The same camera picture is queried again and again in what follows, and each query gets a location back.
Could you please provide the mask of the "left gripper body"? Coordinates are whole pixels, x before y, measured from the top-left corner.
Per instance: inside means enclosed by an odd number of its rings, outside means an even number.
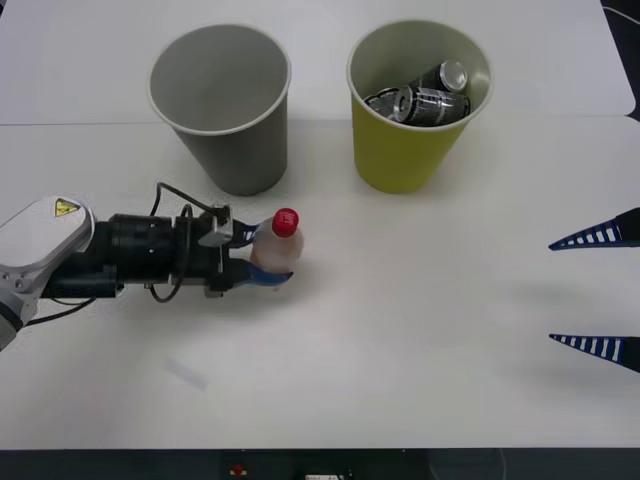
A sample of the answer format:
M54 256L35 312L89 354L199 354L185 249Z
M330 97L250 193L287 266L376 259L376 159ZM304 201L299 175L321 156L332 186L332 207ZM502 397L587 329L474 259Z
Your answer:
M235 287L228 243L218 219L182 213L174 219L171 297L182 287L202 286L206 296L220 297Z

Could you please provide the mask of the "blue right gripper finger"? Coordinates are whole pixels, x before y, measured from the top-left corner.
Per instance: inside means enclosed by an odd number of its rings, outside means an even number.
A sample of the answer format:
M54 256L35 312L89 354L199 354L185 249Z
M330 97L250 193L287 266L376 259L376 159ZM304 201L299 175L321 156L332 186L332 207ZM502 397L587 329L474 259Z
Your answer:
M599 223L551 243L551 251L587 248L638 248L640 208Z
M640 346L636 336L573 336L549 334L548 337L573 350L606 360L636 373L640 372Z

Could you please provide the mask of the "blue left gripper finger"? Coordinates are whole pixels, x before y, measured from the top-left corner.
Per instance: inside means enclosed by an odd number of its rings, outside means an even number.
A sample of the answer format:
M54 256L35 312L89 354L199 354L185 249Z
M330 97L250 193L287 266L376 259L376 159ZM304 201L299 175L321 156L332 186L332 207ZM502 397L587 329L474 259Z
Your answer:
M232 236L228 242L230 246L248 246L253 243L259 224L246 224L234 219L232 222Z
M221 291L229 291L243 285L278 287L292 276L292 272L267 272L247 260L232 258L219 274L219 288Z

